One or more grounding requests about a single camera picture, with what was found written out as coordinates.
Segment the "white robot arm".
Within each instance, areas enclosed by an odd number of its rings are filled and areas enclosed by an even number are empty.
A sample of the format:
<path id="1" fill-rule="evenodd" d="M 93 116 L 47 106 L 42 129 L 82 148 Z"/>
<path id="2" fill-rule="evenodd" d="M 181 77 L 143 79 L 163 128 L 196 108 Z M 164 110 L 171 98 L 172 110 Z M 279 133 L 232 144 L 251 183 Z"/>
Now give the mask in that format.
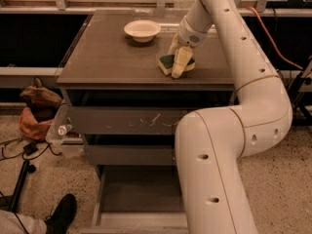
<path id="1" fill-rule="evenodd" d="M 178 29 L 196 46 L 214 27 L 238 104 L 199 109 L 175 130 L 175 159 L 189 234 L 258 234 L 237 168 L 240 157 L 279 143 L 293 110 L 285 86 L 234 0 L 196 0 Z"/>

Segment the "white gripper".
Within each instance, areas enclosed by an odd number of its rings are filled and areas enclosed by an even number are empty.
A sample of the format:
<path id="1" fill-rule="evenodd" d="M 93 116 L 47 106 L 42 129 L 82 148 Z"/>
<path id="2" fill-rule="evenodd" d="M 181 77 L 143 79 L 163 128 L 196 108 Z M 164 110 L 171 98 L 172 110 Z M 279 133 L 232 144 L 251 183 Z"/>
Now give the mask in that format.
<path id="1" fill-rule="evenodd" d="M 175 55 L 172 76 L 179 78 L 185 67 L 193 57 L 191 48 L 196 48 L 206 39 L 209 29 L 212 27 L 210 18 L 191 18 L 185 16 L 179 24 L 177 34 L 175 34 L 170 48 L 169 55 Z"/>

